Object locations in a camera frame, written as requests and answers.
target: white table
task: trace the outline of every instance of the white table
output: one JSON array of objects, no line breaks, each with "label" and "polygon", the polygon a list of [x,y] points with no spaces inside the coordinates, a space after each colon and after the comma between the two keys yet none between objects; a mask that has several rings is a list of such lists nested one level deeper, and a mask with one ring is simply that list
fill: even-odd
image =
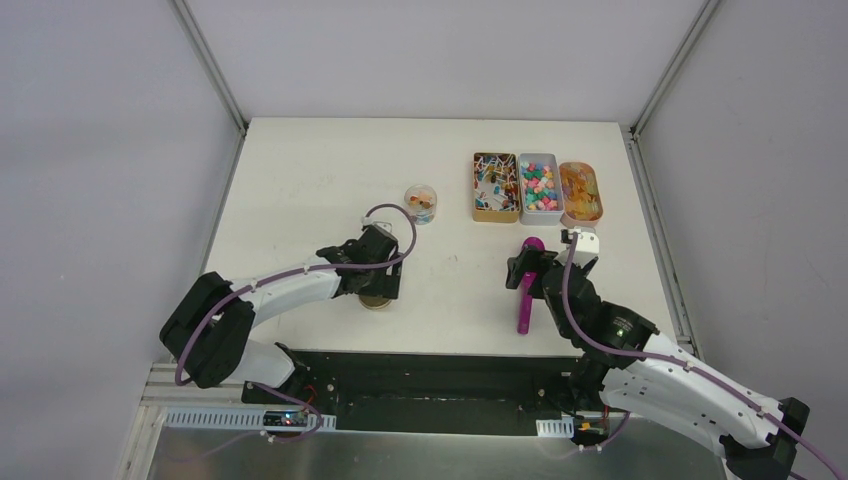
[{"label": "white table", "polygon": [[[615,123],[256,118],[250,125],[212,246],[208,270],[252,277],[295,264],[360,232],[371,206],[402,203],[407,187],[436,189],[433,223],[404,262],[400,298],[371,311],[356,296],[303,306],[251,334],[295,349],[479,355],[579,356],[544,302],[530,333],[516,333],[518,291],[506,260],[538,236],[561,250],[558,227],[471,220],[475,152],[548,152],[597,173],[604,217],[598,293],[674,335],[621,131]],[[406,248],[409,227],[386,212]]]}]

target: white wall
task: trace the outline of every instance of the white wall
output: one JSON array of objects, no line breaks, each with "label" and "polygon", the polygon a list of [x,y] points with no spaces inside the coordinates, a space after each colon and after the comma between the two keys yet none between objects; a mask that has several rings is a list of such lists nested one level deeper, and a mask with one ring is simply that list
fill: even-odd
[{"label": "white wall", "polygon": [[810,405],[805,436],[843,470],[846,24],[844,0],[725,2],[643,138],[707,360]]},{"label": "white wall", "polygon": [[248,117],[630,123],[702,0],[190,3]]},{"label": "white wall", "polygon": [[111,478],[237,134],[167,2],[0,15],[0,478]]}]

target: colorful candy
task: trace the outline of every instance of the colorful candy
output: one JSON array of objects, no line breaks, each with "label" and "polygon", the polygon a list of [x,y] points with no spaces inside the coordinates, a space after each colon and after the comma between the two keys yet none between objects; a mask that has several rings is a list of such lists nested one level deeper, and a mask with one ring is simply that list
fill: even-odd
[{"label": "colorful candy", "polygon": [[521,185],[527,210],[560,210],[559,193],[554,183],[553,168],[549,165],[525,162],[521,164]]}]

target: small round container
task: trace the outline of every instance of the small round container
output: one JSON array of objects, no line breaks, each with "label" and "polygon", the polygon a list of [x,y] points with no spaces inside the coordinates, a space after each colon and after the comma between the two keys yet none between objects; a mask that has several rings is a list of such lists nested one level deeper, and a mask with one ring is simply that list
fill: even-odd
[{"label": "small round container", "polygon": [[436,216],[436,191],[429,185],[409,187],[403,200],[416,225],[427,225]]}]

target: wire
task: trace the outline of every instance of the wire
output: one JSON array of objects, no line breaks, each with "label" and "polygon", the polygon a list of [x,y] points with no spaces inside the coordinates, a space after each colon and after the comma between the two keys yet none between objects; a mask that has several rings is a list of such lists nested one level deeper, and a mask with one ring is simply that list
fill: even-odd
[{"label": "wire", "polygon": [[[368,210],[368,213],[365,214],[365,216],[370,217],[374,212],[383,208],[393,208],[403,213],[404,218],[406,218],[406,220],[409,222],[409,226],[412,228],[412,240],[409,242],[409,248],[407,248],[405,252],[398,255],[396,258],[381,263],[312,265],[308,267],[308,270],[306,267],[294,268],[291,270],[286,270],[285,272],[276,273],[274,275],[271,275],[270,277],[266,277],[262,280],[257,281],[255,288],[264,287],[265,285],[280,281],[284,278],[305,274],[308,271],[313,270],[378,270],[402,262],[404,258],[406,258],[407,256],[409,256],[410,253],[412,253],[412,249],[415,248],[415,242],[418,240],[418,231],[415,229],[415,222],[413,221],[412,217],[410,217],[409,214],[406,213],[406,210],[393,203],[382,203],[380,205],[376,205],[372,207],[371,210]],[[234,292],[221,299],[208,312],[206,312],[206,315],[197,325],[197,328],[195,328],[194,332],[191,333],[191,336],[186,342],[185,347],[183,348],[183,352],[180,355],[179,360],[177,361],[177,370],[174,372],[174,383],[179,386],[188,385],[189,383],[191,383],[190,377],[186,379],[182,378],[183,371],[185,370],[185,364],[188,360],[188,356],[191,353],[191,350],[194,348],[194,344],[197,343],[197,339],[200,337],[200,333],[203,332],[203,329],[205,329],[207,325],[209,325],[209,322],[212,321],[212,317],[217,315],[218,312],[220,312],[221,309],[224,308],[228,303],[235,300],[237,297],[249,293],[253,289],[253,285],[245,285],[244,287],[235,290]]]},{"label": "wire", "polygon": [[[309,430],[301,433],[300,435],[297,435],[295,437],[278,437],[276,435],[270,435],[269,434],[268,438],[271,439],[271,441],[273,441],[275,443],[291,443],[291,442],[295,442],[295,441],[306,440],[307,438],[311,437],[312,435],[315,435],[316,433],[318,433],[318,430],[320,430],[321,427],[324,425],[324,417],[321,415],[321,412],[319,412],[318,409],[313,407],[312,405],[310,405],[310,404],[308,404],[308,403],[306,403],[303,400],[300,400],[298,398],[290,397],[290,396],[288,396],[284,393],[280,393],[280,392],[274,390],[273,388],[271,388],[267,385],[263,385],[261,383],[254,383],[253,385],[264,390],[264,391],[266,391],[266,392],[268,392],[268,393],[270,393],[271,395],[274,395],[274,396],[282,399],[282,400],[285,400],[287,402],[291,402],[291,403],[294,403],[296,405],[299,405],[299,406],[303,407],[304,410],[309,410],[310,413],[312,413],[316,417],[315,426],[310,428]],[[204,458],[206,458],[206,457],[208,457],[208,456],[210,456],[214,453],[218,453],[221,450],[229,447],[230,445],[233,445],[234,443],[237,443],[237,442],[239,442],[239,441],[241,441],[241,440],[243,440],[243,439],[245,439],[245,438],[247,438],[251,435],[257,435],[257,434],[262,435],[262,434],[265,434],[265,433],[267,433],[265,430],[261,430],[261,431],[258,431],[258,432],[257,431],[242,432],[242,433],[236,435],[235,437],[227,440],[226,442],[218,445],[217,447],[211,448],[211,449],[209,449],[209,450],[207,450],[207,451],[205,451],[205,452],[203,452],[199,455],[195,455],[193,457],[176,458],[176,457],[172,457],[172,456],[168,455],[167,453],[163,453],[162,456],[165,459],[167,459],[168,461],[174,462],[174,463],[196,462],[197,460],[202,460],[202,459],[204,459]]]},{"label": "wire", "polygon": [[612,432],[612,434],[610,434],[610,436],[606,440],[604,440],[603,442],[601,442],[597,445],[593,445],[593,446],[586,447],[586,448],[580,448],[579,446],[577,446],[576,448],[572,449],[571,451],[569,451],[568,453],[566,453],[565,455],[563,455],[561,457],[554,457],[554,456],[549,455],[547,452],[545,452],[544,448],[539,447],[539,449],[542,451],[542,453],[545,454],[546,457],[548,457],[552,460],[565,460],[565,459],[570,458],[573,455],[578,454],[578,453],[590,453],[590,452],[601,453],[601,450],[603,450],[604,447],[606,447],[607,445],[612,443],[613,440],[615,440],[616,438],[621,436],[621,432],[622,432],[622,430],[624,430],[624,426],[627,425],[627,422],[629,422],[629,421],[630,421],[630,412],[626,412],[624,414],[624,417],[622,417],[621,422],[618,424],[618,426],[615,427],[615,431]]},{"label": "wire", "polygon": [[580,237],[580,234],[576,233],[576,232],[572,235],[571,245],[568,248],[568,258],[566,259],[566,262],[565,262],[565,268],[563,268],[563,274],[562,274],[562,292],[563,292],[562,306],[565,309],[565,316],[568,318],[568,323],[571,324],[571,328],[574,329],[574,331],[577,333],[577,335],[583,341],[585,341],[591,347],[593,347],[597,350],[600,350],[604,353],[608,353],[610,355],[618,355],[618,356],[621,356],[621,357],[631,357],[631,358],[639,358],[639,359],[650,358],[650,359],[654,359],[654,360],[661,360],[661,361],[664,361],[664,362],[673,363],[673,364],[675,364],[679,367],[687,369],[688,371],[695,372],[696,374],[700,375],[701,377],[709,380],[714,385],[720,387],[722,390],[733,395],[734,397],[736,397],[742,403],[749,406],[751,409],[753,409],[758,414],[762,414],[763,417],[766,418],[769,422],[771,422],[772,424],[777,426],[777,428],[779,428],[780,430],[783,430],[793,440],[795,440],[796,442],[803,445],[804,448],[806,448],[810,453],[815,455],[815,457],[818,458],[819,461],[821,461],[831,471],[831,473],[833,473],[833,476],[836,477],[837,480],[846,480],[845,475],[839,470],[839,468],[829,458],[827,458],[827,456],[821,450],[816,448],[813,444],[808,442],[805,438],[803,438],[800,435],[798,435],[797,433],[795,433],[795,431],[793,431],[791,428],[787,427],[783,422],[778,420],[777,417],[775,417],[771,413],[764,412],[763,407],[761,407],[758,403],[754,402],[753,400],[748,398],[746,395],[744,395],[742,392],[736,390],[735,388],[728,385],[722,379],[716,377],[715,375],[711,374],[710,372],[703,370],[703,369],[696,367],[696,366],[689,368],[689,365],[685,361],[680,360],[678,358],[674,358],[674,357],[669,356],[669,355],[663,355],[663,354],[654,353],[654,352],[636,352],[636,351],[619,350],[617,348],[611,348],[611,347],[608,347],[606,345],[603,345],[601,343],[596,342],[591,337],[589,337],[589,335],[587,335],[586,332],[581,330],[580,325],[577,324],[577,320],[574,319],[574,314],[571,313],[571,307],[568,305],[568,277],[569,277],[569,274],[571,273],[571,264],[572,264],[572,261],[574,260],[574,252],[577,250],[577,240],[579,239],[579,237]]},{"label": "wire", "polygon": [[[239,289],[233,291],[232,293],[228,294],[223,299],[221,299],[218,303],[216,303],[208,312],[206,312],[206,315],[204,315],[204,317],[200,321],[200,323],[197,324],[197,328],[195,328],[194,331],[191,333],[191,336],[189,337],[188,341],[186,342],[186,345],[183,348],[183,352],[182,352],[182,354],[180,354],[180,358],[177,361],[177,369],[174,372],[174,383],[176,383],[179,386],[184,386],[184,385],[188,385],[189,383],[191,383],[191,377],[188,377],[188,378],[185,378],[185,379],[182,378],[183,377],[183,371],[185,370],[185,364],[186,364],[186,361],[188,360],[189,354],[191,353],[191,350],[194,348],[194,345],[197,343],[197,339],[200,337],[200,333],[203,331],[203,329],[206,328],[207,325],[209,325],[209,322],[212,321],[212,318],[215,315],[217,315],[218,312],[220,312],[222,308],[224,308],[228,303],[230,303],[231,301],[233,301],[237,297],[240,297],[241,295],[244,295],[245,293],[252,291],[254,288],[264,287],[265,285],[268,285],[268,284],[280,281],[284,278],[292,277],[292,276],[295,276],[295,275],[306,274],[306,273],[308,273],[308,271],[312,271],[312,270],[378,270],[378,269],[381,269],[381,268],[388,268],[388,267],[391,267],[392,265],[395,265],[395,264],[402,262],[403,259],[408,257],[410,253],[412,253],[412,249],[415,248],[415,243],[418,241],[418,230],[416,230],[416,228],[415,228],[415,221],[412,219],[412,217],[409,216],[408,213],[406,213],[406,210],[404,210],[403,207],[400,207],[400,206],[395,205],[393,203],[381,203],[379,205],[375,205],[374,207],[371,207],[370,210],[368,210],[368,213],[366,213],[365,216],[370,217],[377,210],[381,210],[381,209],[384,209],[384,208],[392,208],[392,209],[395,209],[395,210],[403,213],[403,217],[406,219],[407,222],[409,222],[409,226],[412,229],[412,239],[410,240],[409,247],[406,249],[406,251],[404,251],[402,254],[398,255],[397,257],[395,257],[395,258],[393,258],[389,261],[380,262],[380,263],[311,265],[311,266],[308,267],[308,270],[307,270],[306,267],[295,268],[295,269],[292,269],[292,270],[286,270],[285,272],[280,272],[280,273],[271,275],[269,277],[266,277],[266,278],[263,278],[263,279],[257,281],[255,287],[253,285],[246,285],[242,288],[239,288]],[[278,397],[278,398],[285,400],[287,402],[299,405],[299,406],[303,407],[304,410],[309,410],[312,414],[314,414],[316,416],[317,421],[315,422],[315,426],[312,427],[311,429],[301,433],[300,435],[294,436],[294,437],[278,437],[278,436],[272,435],[272,436],[268,437],[268,438],[272,439],[272,441],[277,442],[277,443],[290,443],[290,442],[296,442],[296,441],[300,441],[300,440],[306,440],[307,438],[311,437],[316,432],[318,432],[318,430],[321,428],[321,426],[324,425],[324,417],[321,415],[321,412],[319,412],[318,409],[316,409],[315,407],[310,405],[309,402],[304,402],[304,401],[297,399],[295,397],[290,397],[290,396],[288,396],[284,393],[280,393],[280,392],[274,390],[272,387],[269,387],[268,385],[263,385],[261,383],[255,383],[255,382],[251,382],[251,383],[253,383],[254,386],[260,388],[261,390],[264,390],[264,391],[270,393],[271,395],[274,395],[275,397]],[[317,395],[317,392],[315,391],[314,387],[308,386],[307,388],[311,389],[313,394]],[[182,459],[171,458],[171,457],[168,457],[167,455],[165,457],[168,460],[171,460],[173,462],[180,462],[180,463],[193,462],[193,461],[205,458],[209,455],[212,455],[213,453],[219,452],[219,451],[223,450],[224,448],[227,448],[230,445],[238,442],[239,440],[247,438],[248,436],[253,435],[253,434],[254,434],[254,432],[245,432],[243,434],[237,435],[236,437],[222,443],[221,445],[218,445],[217,447],[215,447],[215,448],[213,448],[209,451],[206,451],[206,452],[204,452],[200,455],[196,455],[194,457],[182,458]]]}]

